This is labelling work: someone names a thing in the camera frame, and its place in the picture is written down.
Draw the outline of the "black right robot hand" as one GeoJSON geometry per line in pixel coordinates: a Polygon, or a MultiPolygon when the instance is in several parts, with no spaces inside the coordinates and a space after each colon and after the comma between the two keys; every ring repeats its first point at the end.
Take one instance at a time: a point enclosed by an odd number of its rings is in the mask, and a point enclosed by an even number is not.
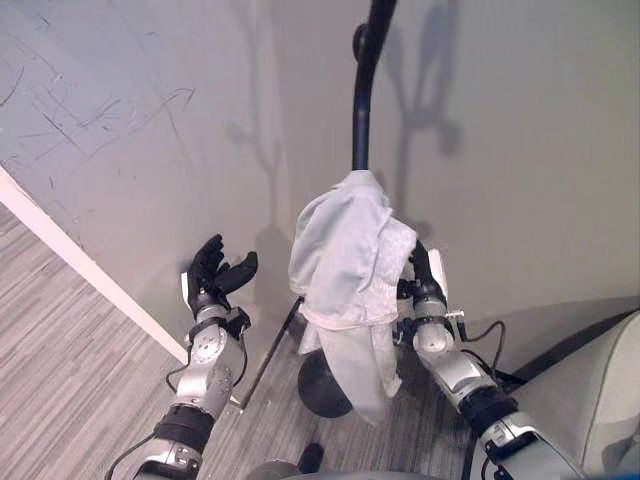
{"type": "Polygon", "coordinates": [[[443,289],[432,274],[428,251],[420,240],[416,241],[415,248],[409,256],[409,263],[413,266],[414,279],[401,278],[398,281],[396,298],[412,298],[414,303],[435,299],[447,305],[443,289]]]}

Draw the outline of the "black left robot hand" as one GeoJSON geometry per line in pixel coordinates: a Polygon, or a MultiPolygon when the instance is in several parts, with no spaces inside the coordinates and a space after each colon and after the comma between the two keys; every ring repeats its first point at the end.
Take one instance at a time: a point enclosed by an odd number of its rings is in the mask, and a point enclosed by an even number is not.
{"type": "Polygon", "coordinates": [[[183,300],[194,318],[210,307],[229,312],[227,296],[250,282],[257,270],[255,251],[235,265],[226,261],[223,238],[216,234],[198,250],[187,271],[181,274],[183,300]]]}

